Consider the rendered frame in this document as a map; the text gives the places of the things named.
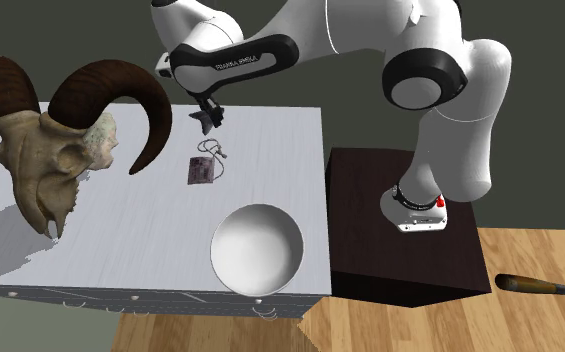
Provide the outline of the white topped chest of drawers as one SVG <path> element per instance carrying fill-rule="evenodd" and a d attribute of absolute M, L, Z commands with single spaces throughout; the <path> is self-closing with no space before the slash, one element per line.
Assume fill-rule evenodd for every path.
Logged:
<path fill-rule="evenodd" d="M 117 121 L 113 164 L 84 174 L 62 233 L 40 235 L 17 208 L 0 164 L 0 297 L 110 313 L 298 318 L 331 292 L 321 113 L 314 107 L 229 107 L 219 141 L 225 173 L 188 185 L 203 136 L 191 108 L 175 106 L 162 154 L 130 175 L 147 123 L 134 104 Z M 210 261 L 215 229 L 249 204 L 296 221 L 303 262 L 280 292 L 246 297 L 225 287 Z"/>

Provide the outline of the white bowl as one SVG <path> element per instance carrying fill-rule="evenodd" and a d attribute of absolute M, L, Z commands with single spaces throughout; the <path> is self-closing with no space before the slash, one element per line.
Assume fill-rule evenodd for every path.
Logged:
<path fill-rule="evenodd" d="M 304 238 L 286 211 L 270 204 L 249 204 L 219 223 L 210 244 L 210 261 L 230 291 L 254 298 L 280 292 L 303 262 Z"/>

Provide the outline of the ram skull with brown horns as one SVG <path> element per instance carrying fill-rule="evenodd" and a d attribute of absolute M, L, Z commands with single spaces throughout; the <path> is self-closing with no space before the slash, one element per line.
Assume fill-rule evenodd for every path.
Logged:
<path fill-rule="evenodd" d="M 42 111 L 27 73 L 0 56 L 0 163 L 9 171 L 16 204 L 39 234 L 54 222 L 62 229 L 78 193 L 78 176 L 94 158 L 84 136 L 105 108 L 120 97 L 145 110 L 149 133 L 129 172 L 149 165 L 164 148 L 172 109 L 159 82 L 143 68 L 122 60 L 89 63 L 70 74 Z"/>

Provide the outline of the dark brown robot stand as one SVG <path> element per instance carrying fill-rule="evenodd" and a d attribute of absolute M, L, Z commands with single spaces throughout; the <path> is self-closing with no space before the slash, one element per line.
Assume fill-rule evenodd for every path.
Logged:
<path fill-rule="evenodd" d="M 391 149 L 331 150 L 326 186 L 333 296 L 420 307 L 490 293 L 470 204 L 448 201 L 442 231 L 402 233 L 382 214 L 382 194 L 412 156 Z"/>

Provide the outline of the brown handled tool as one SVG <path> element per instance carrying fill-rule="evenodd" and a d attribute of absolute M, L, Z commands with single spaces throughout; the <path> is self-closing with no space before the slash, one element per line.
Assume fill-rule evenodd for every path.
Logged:
<path fill-rule="evenodd" d="M 565 285 L 535 278 L 512 275 L 497 274 L 494 278 L 499 289 L 517 293 L 527 294 L 552 294 L 565 295 Z"/>

